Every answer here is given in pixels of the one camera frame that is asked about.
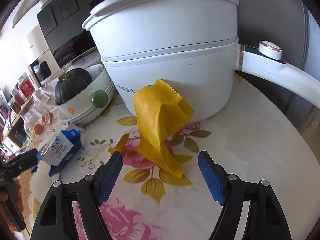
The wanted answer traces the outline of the blue white milk carton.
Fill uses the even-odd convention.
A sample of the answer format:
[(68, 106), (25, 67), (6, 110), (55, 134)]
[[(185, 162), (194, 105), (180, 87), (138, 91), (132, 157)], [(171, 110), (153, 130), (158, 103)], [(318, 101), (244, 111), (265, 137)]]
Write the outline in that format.
[(40, 161), (50, 166), (49, 176), (60, 173), (69, 161), (82, 148), (81, 131), (78, 129), (62, 130), (37, 153), (37, 164), (30, 168), (31, 173), (38, 169)]

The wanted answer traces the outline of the yellow snack wrapper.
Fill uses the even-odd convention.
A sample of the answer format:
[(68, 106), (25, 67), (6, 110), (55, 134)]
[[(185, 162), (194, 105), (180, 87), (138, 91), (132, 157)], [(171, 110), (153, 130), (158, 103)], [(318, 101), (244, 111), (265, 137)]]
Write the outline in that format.
[(171, 176), (181, 179), (184, 169), (165, 142), (191, 121), (194, 110), (162, 79), (136, 91), (133, 105), (139, 132), (138, 145), (134, 149), (129, 147), (128, 140), (132, 133), (126, 132), (109, 147), (108, 152), (114, 154), (118, 151), (124, 157), (137, 155), (139, 160), (133, 167), (157, 165)]

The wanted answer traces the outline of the small orange tangerine left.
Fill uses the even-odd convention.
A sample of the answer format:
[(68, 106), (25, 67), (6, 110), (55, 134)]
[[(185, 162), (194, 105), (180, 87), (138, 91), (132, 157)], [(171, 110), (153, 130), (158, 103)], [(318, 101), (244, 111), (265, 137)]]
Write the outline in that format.
[(33, 127), (33, 132), (35, 135), (40, 135), (43, 132), (43, 125), (36, 123)]

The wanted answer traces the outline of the small orange tangerine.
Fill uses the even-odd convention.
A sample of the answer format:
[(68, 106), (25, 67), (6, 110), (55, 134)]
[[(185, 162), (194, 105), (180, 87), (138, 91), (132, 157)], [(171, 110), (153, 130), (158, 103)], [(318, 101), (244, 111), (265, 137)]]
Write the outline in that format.
[(33, 132), (35, 135), (40, 135), (43, 132), (43, 125), (36, 123), (33, 127)]
[(43, 124), (52, 124), (53, 123), (53, 120), (54, 120), (54, 116), (53, 116), (53, 113), (51, 112), (48, 112), (47, 114), (44, 114), (41, 116), (41, 121)]

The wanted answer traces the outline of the floral tablecloth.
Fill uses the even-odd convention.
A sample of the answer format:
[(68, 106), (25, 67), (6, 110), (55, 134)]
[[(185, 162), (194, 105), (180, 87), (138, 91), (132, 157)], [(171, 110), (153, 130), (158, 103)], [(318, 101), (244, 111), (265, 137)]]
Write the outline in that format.
[(123, 168), (100, 207), (114, 239), (208, 239), (221, 212), (199, 170), (202, 150), (227, 173), (269, 182), (293, 239), (305, 239), (319, 219), (319, 163), (287, 117), (259, 90), (236, 75), (227, 105), (216, 115), (186, 125), (165, 140), (177, 177), (141, 154), (137, 118), (116, 94), (110, 106), (80, 128), (82, 148), (57, 175), (41, 161), (20, 178), (27, 229), (31, 231), (52, 183), (79, 181), (104, 165), (112, 150)]

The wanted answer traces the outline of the small orange tangerine right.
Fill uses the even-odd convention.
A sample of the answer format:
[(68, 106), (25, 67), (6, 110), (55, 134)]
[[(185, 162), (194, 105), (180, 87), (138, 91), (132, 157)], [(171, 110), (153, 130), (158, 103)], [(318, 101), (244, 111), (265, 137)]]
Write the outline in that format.
[(54, 116), (53, 116), (53, 113), (51, 112), (48, 112), (47, 114), (44, 114), (41, 116), (41, 121), (43, 124), (52, 124), (53, 123), (53, 120), (54, 120)]

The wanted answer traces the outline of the white stacked plates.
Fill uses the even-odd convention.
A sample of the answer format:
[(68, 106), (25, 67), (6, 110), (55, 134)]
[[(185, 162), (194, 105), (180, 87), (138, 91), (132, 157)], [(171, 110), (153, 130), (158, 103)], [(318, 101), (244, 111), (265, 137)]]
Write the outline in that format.
[(63, 124), (73, 123), (82, 126), (94, 120), (113, 98), (114, 84), (111, 81), (105, 90), (93, 90), (85, 98), (77, 100), (71, 106), (59, 106), (57, 118)]

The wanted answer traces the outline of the white floral bowl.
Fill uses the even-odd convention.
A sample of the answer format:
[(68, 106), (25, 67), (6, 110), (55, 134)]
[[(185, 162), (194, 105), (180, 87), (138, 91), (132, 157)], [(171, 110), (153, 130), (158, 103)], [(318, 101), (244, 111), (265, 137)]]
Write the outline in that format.
[(88, 67), (86, 70), (91, 74), (93, 78), (92, 83), (74, 98), (62, 104), (62, 107), (71, 106), (72, 103), (77, 102), (77, 100), (79, 99), (85, 98), (93, 90), (105, 90), (110, 84), (111, 78), (109, 77), (105, 67), (102, 64), (93, 65), (91, 67)]

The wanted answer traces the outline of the red label glass jar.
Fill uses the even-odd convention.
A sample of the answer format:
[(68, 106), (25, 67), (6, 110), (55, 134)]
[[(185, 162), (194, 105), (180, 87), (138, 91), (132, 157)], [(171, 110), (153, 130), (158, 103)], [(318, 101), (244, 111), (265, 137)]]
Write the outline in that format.
[(23, 73), (18, 79), (18, 87), (22, 94), (27, 98), (31, 98), (32, 94), (35, 92), (35, 88), (26, 73)]

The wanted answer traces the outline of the dark green pumpkin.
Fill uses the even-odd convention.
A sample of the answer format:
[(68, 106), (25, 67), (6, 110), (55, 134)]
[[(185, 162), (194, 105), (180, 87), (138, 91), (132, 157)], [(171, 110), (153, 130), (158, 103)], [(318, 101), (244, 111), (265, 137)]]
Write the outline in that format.
[(91, 74), (82, 68), (75, 68), (62, 74), (55, 86), (55, 104), (62, 105), (71, 100), (92, 81)]

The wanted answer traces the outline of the white appliance black window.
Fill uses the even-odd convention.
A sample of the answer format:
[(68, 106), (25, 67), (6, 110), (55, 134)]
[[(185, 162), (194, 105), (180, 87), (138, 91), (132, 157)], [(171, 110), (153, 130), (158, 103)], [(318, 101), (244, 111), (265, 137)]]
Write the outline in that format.
[(38, 89), (51, 79), (55, 79), (61, 68), (49, 49), (38, 24), (30, 31), (27, 38), (29, 51), (34, 56), (32, 63), (28, 66), (27, 74), (35, 88)]

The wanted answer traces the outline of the white electric cooking pot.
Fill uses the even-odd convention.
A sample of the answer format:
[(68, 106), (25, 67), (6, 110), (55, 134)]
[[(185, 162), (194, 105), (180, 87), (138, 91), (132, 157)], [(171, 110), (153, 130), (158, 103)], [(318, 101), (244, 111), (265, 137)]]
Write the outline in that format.
[(90, 32), (127, 109), (163, 79), (194, 109), (192, 121), (228, 102), (236, 71), (271, 81), (319, 106), (319, 81), (287, 63), (281, 48), (240, 44), (240, 0), (104, 0), (82, 27)]

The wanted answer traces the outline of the black microwave oven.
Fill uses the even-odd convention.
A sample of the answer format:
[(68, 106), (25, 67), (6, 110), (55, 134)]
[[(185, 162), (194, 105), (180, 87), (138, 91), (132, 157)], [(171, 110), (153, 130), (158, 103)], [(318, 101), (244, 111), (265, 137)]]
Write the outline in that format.
[(50, 51), (59, 68), (95, 47), (82, 23), (90, 11), (104, 0), (51, 0), (37, 19)]

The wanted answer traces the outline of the grey refrigerator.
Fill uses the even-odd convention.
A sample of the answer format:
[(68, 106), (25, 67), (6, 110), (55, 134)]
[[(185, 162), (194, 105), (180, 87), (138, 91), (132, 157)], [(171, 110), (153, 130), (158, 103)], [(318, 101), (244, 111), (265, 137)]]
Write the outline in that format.
[(261, 40), (280, 46), (283, 59), (306, 70), (310, 44), (310, 17), (301, 0), (241, 0), (238, 37), (242, 44), (257, 47)]

